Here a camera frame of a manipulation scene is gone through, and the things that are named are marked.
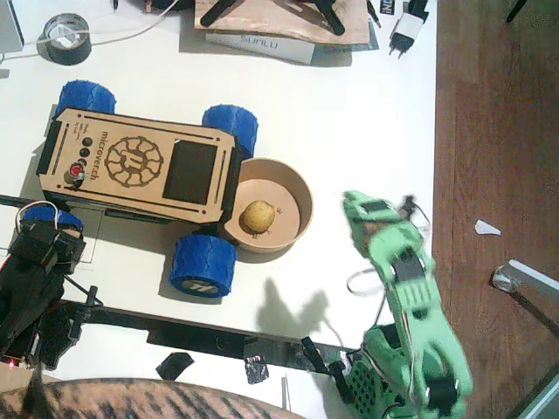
blue tire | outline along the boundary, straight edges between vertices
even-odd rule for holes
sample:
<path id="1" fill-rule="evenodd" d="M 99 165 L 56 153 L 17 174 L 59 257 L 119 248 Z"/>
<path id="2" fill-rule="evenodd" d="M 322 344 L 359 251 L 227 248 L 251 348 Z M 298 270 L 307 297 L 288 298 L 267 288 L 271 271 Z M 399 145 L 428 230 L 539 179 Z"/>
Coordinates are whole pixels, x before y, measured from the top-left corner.
<path id="1" fill-rule="evenodd" d="M 259 123 L 256 117 L 240 106 L 212 106 L 202 118 L 205 127 L 218 128 L 237 137 L 243 152 L 243 160 L 254 156 L 254 145 Z"/>
<path id="2" fill-rule="evenodd" d="M 30 207 L 29 209 L 26 209 L 24 212 L 25 221 L 34 220 L 34 221 L 51 222 L 53 221 L 53 219 L 54 219 L 54 208 L 51 206 Z M 76 231 L 83 231 L 84 229 L 84 224 L 79 218 L 61 209 L 59 209 L 59 216 L 57 219 L 57 223 L 59 225 L 61 224 L 71 225 L 75 227 Z"/>
<path id="3" fill-rule="evenodd" d="M 74 80 L 62 87 L 55 115 L 59 115 L 65 107 L 114 113 L 115 104 L 114 95 L 102 85 L 92 81 Z"/>
<path id="4" fill-rule="evenodd" d="M 214 236 L 190 235 L 176 242 L 169 283 L 178 291 L 218 298 L 231 292 L 237 249 Z"/>

black display screen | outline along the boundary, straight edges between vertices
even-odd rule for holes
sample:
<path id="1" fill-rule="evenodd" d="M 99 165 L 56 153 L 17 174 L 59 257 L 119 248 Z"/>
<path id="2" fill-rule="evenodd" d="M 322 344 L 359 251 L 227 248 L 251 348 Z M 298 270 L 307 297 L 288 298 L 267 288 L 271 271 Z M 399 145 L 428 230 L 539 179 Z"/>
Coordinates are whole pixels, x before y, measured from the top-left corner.
<path id="1" fill-rule="evenodd" d="M 191 141 L 176 141 L 165 182 L 163 198 L 205 205 L 217 147 Z"/>

duct tape roll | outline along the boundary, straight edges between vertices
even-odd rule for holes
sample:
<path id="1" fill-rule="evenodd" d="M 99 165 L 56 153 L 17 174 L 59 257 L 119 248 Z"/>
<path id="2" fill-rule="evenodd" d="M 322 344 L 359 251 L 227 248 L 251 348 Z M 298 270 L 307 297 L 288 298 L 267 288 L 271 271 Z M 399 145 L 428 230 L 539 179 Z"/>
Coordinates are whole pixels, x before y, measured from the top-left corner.
<path id="1" fill-rule="evenodd" d="M 254 145 L 259 123 L 256 117 L 240 106 L 217 105 L 212 106 L 202 118 L 202 125 L 223 129 L 226 133 L 235 135 L 243 150 L 243 160 L 254 156 Z"/>
<path id="2" fill-rule="evenodd" d="M 65 107 L 114 113 L 115 104 L 114 95 L 102 85 L 92 81 L 74 80 L 62 87 L 55 115 L 60 114 Z"/>
<path id="3" fill-rule="evenodd" d="M 89 57 L 89 33 L 74 33 L 79 31 L 89 31 L 83 17 L 72 13 L 51 17 L 43 29 L 43 38 L 53 38 L 46 43 L 46 52 L 52 61 L 61 65 L 76 65 Z"/>
<path id="4" fill-rule="evenodd" d="M 169 283 L 178 291 L 206 298 L 231 292 L 237 249 L 214 236 L 190 235 L 176 243 Z"/>

bowl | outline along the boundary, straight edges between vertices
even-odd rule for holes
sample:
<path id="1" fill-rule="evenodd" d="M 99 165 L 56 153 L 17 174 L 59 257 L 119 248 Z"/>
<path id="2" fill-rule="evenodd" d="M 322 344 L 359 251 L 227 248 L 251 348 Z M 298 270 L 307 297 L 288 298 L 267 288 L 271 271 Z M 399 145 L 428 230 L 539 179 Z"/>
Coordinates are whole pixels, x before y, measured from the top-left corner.
<path id="1" fill-rule="evenodd" d="M 274 207 L 275 218 L 261 234 L 250 231 L 241 220 L 246 207 L 264 200 Z M 242 162 L 231 220 L 225 230 L 241 249 L 273 253 L 290 246 L 305 233 L 313 217 L 313 198 L 295 170 L 281 161 L 248 159 Z"/>

turtle logo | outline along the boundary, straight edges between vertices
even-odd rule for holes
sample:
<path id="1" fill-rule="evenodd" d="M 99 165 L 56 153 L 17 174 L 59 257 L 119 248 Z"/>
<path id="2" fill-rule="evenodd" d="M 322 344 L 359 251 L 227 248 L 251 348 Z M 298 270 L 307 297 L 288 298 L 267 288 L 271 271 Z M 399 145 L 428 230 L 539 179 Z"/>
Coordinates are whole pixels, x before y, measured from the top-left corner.
<path id="1" fill-rule="evenodd" d="M 163 157 L 145 137 L 124 137 L 108 149 L 108 175 L 125 188 L 146 186 L 161 174 Z"/>

